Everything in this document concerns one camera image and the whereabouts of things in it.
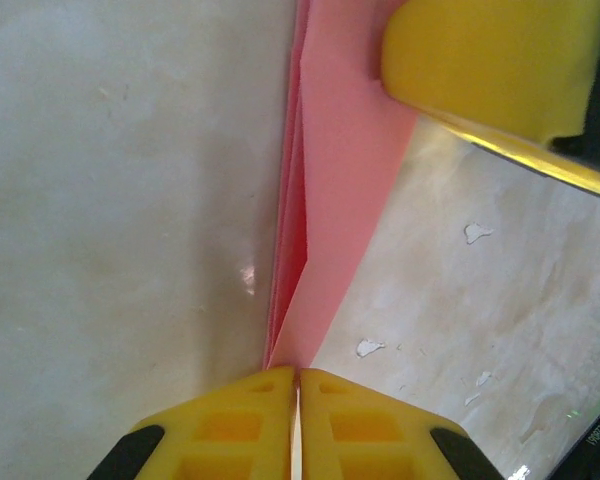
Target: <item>pink paper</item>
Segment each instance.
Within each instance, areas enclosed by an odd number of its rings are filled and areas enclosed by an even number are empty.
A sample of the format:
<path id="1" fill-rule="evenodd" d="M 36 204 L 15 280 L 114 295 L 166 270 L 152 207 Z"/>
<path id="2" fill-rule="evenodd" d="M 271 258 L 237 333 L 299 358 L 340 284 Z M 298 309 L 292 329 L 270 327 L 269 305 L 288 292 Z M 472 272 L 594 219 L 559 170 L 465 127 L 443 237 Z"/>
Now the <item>pink paper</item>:
<path id="1" fill-rule="evenodd" d="M 265 366 L 310 365 L 397 176 L 416 114 L 379 56 L 401 3 L 299 0 Z"/>

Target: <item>folded pink paper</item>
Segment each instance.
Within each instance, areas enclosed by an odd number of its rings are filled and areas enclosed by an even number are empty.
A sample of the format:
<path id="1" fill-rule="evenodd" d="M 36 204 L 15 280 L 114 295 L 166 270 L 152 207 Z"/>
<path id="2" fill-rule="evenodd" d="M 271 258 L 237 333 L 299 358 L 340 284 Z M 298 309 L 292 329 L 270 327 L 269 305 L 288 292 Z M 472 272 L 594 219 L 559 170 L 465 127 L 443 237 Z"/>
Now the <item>folded pink paper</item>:
<path id="1" fill-rule="evenodd" d="M 299 0 L 265 366 L 311 364 L 373 235 L 416 114 L 379 80 L 396 0 Z"/>

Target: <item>table surface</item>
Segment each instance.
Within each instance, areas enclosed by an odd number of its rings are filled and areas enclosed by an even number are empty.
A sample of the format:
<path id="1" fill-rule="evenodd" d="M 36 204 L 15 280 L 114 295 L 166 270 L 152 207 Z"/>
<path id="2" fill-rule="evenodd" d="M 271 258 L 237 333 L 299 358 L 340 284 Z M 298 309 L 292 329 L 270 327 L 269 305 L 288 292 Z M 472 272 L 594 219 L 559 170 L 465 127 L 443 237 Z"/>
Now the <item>table surface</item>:
<path id="1" fill-rule="evenodd" d="M 0 0 L 0 478 L 259 368 L 293 14 Z M 543 478 L 600 408 L 600 199 L 421 120 L 314 366 Z"/>

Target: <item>yellow plastic part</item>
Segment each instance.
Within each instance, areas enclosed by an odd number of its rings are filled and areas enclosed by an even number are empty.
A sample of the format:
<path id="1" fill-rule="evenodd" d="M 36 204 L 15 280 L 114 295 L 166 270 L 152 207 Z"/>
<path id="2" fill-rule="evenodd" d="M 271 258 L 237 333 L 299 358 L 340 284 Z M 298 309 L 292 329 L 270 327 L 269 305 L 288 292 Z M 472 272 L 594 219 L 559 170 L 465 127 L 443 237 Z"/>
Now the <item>yellow plastic part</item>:
<path id="1" fill-rule="evenodd" d="M 136 480 L 288 480 L 294 370 L 258 373 L 146 418 L 165 435 Z"/>
<path id="2" fill-rule="evenodd" d="M 300 374 L 304 480 L 457 480 L 430 435 L 455 423 L 321 370 Z"/>
<path id="3" fill-rule="evenodd" d="M 600 172 L 547 150 L 583 132 L 599 52 L 600 0 L 408 0 L 382 77 L 464 138 L 600 195 Z"/>

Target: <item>yellow foam block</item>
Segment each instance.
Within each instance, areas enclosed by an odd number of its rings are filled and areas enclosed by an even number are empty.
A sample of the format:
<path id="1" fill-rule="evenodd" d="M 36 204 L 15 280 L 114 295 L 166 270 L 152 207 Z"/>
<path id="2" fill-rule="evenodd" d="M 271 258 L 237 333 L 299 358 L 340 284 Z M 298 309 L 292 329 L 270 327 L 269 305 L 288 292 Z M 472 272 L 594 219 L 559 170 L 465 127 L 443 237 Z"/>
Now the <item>yellow foam block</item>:
<path id="1" fill-rule="evenodd" d="M 462 428 L 343 378 L 303 370 L 300 418 L 304 480 L 458 479 L 431 430 L 467 438 Z M 462 461 L 470 464 L 472 458 Z M 490 472 L 465 478 L 501 478 Z"/>
<path id="2" fill-rule="evenodd" d="M 280 367 L 141 421 L 165 433 L 136 479 L 289 479 L 295 392 Z"/>
<path id="3" fill-rule="evenodd" d="M 409 0 L 385 32 L 396 99 L 548 145 L 579 135 L 600 53 L 600 0 Z"/>

